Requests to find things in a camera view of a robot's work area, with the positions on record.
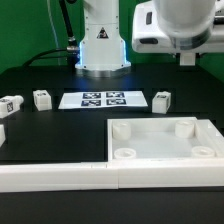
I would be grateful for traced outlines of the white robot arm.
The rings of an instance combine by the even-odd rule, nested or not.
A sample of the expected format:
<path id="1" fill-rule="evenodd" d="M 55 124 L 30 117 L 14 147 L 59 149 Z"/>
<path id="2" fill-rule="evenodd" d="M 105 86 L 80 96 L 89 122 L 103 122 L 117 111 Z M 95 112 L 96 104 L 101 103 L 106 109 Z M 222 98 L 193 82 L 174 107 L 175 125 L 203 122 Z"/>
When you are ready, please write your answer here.
<path id="1" fill-rule="evenodd" d="M 119 32 L 119 0 L 84 0 L 85 36 L 76 68 L 92 77 L 128 69 L 126 43 Z M 180 56 L 193 66 L 196 56 L 224 52 L 224 0 L 149 0 L 135 7 L 132 49 Z"/>

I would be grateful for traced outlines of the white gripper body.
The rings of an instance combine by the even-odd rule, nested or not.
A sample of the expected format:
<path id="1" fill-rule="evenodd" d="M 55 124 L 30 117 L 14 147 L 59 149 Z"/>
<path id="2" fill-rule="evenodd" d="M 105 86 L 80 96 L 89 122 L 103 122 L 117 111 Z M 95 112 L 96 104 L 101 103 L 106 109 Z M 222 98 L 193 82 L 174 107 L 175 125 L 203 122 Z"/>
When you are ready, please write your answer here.
<path id="1" fill-rule="evenodd" d="M 150 0 L 136 6 L 132 48 L 138 53 L 224 52 L 224 0 Z"/>

